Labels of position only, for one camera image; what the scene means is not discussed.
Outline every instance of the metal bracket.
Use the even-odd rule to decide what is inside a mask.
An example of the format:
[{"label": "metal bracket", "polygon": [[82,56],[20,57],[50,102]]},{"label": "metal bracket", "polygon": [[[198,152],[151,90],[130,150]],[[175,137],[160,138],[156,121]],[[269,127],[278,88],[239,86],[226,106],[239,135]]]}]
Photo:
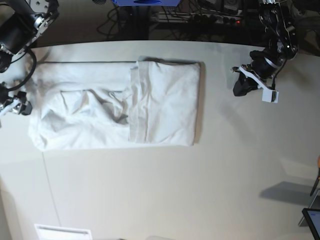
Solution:
[{"label": "metal bracket", "polygon": [[263,81],[259,79],[258,76],[256,76],[250,71],[245,70],[243,66],[239,67],[238,70],[242,72],[247,78],[253,79],[259,85],[259,87],[262,88],[262,101],[268,103],[278,103],[278,91],[270,89]]},{"label": "metal bracket", "polygon": [[262,4],[276,4],[278,3],[276,0],[259,0]]},{"label": "metal bracket", "polygon": [[26,0],[26,2],[30,5],[30,8],[35,13],[47,13],[49,8],[49,2],[46,0]]}]

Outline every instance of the blue object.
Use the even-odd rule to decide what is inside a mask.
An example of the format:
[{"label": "blue object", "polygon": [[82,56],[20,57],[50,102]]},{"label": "blue object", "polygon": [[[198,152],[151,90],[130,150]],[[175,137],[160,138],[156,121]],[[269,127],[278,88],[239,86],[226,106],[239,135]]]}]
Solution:
[{"label": "blue object", "polygon": [[178,6],[180,0],[112,0],[118,6]]}]

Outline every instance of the white surface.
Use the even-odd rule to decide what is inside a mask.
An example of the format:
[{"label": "white surface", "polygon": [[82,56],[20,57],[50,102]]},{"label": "white surface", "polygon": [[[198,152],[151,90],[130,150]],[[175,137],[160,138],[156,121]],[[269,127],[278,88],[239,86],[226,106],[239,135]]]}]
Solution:
[{"label": "white surface", "polygon": [[44,168],[27,138],[27,118],[6,115],[1,187],[16,201],[24,240],[36,239],[34,223],[91,229],[95,240],[312,239],[298,227],[304,206],[290,193],[303,194],[294,188],[300,184],[308,194],[317,176],[320,58],[288,62],[277,83],[279,103],[270,104],[259,91],[233,96],[238,75],[230,69],[249,63],[253,49],[161,41],[38,49],[47,61],[203,61],[205,80],[193,147],[52,151],[43,155]]},{"label": "white surface", "polygon": [[93,240],[91,231],[35,224],[40,240]]},{"label": "white surface", "polygon": [[198,63],[40,64],[29,136],[41,151],[191,146],[199,82]]}]

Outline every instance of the white cloth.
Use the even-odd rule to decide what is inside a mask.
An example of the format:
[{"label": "white cloth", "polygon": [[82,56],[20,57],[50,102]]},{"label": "white cloth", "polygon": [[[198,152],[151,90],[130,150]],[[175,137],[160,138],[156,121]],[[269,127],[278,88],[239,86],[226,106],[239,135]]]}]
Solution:
[{"label": "white cloth", "polygon": [[41,151],[194,143],[199,64],[44,63],[32,80]]}]

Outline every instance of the white table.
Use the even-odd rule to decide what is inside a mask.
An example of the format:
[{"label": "white table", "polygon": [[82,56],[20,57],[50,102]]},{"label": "white table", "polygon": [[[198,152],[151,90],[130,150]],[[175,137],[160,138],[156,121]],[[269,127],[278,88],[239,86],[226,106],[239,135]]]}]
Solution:
[{"label": "white table", "polygon": [[288,62],[277,81],[279,103],[266,103],[260,91],[232,92],[238,75],[230,69],[249,63],[253,49],[184,41],[36,49],[38,60],[58,62],[202,61],[197,144],[41,153],[28,139],[28,117],[7,114],[0,179],[6,211],[16,213],[9,225],[21,227],[13,239],[35,239],[35,223],[91,229],[97,240],[312,239],[298,227],[303,206],[276,198],[307,196],[317,174],[320,58]]}]

